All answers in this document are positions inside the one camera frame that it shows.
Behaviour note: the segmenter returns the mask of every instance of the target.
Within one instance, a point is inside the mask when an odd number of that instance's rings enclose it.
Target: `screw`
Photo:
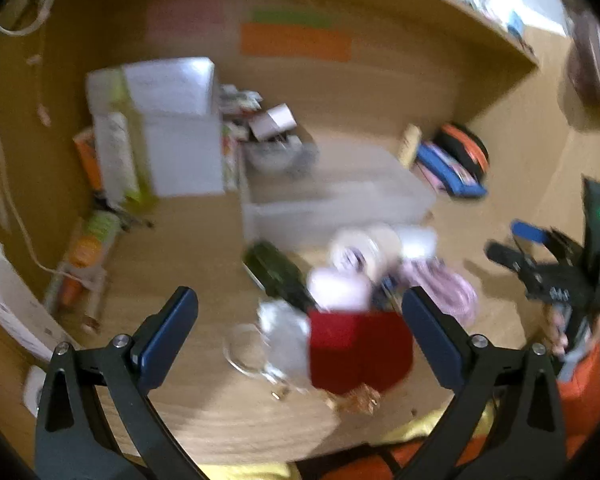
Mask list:
[[[113,346],[116,348],[124,348],[129,343],[129,336],[127,334],[119,334],[112,339]]]
[[[489,344],[489,340],[482,334],[471,336],[471,344],[476,348],[485,348]]]
[[[544,355],[546,353],[546,348],[542,343],[533,343],[531,345],[531,349],[534,351],[536,355]]]
[[[62,341],[58,346],[56,346],[56,353],[58,355],[64,355],[69,351],[70,345],[67,341]]]

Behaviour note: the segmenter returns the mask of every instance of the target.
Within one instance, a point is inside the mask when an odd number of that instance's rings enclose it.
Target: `pink yarn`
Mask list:
[[[467,327],[475,320],[478,295],[471,284],[442,260],[406,260],[397,269],[405,286],[421,286],[444,313]]]

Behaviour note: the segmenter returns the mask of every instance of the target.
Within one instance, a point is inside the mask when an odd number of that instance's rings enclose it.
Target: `plastic bin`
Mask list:
[[[244,238],[281,250],[328,243],[339,228],[375,222],[419,223],[436,195],[387,150],[329,140],[310,173],[262,174],[240,154]]]

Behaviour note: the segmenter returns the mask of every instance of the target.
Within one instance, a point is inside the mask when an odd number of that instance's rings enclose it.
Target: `hand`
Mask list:
[[[564,355],[565,348],[569,344],[567,336],[561,333],[558,327],[564,326],[564,317],[553,305],[544,306],[544,345],[553,355]],[[600,341],[600,314],[596,316],[591,326],[591,335],[587,339],[587,353]]]

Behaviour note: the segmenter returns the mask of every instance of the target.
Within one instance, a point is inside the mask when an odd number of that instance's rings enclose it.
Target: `red cloth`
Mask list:
[[[413,364],[413,336],[395,312],[310,314],[313,386],[344,395],[361,384],[378,392],[401,381]]]

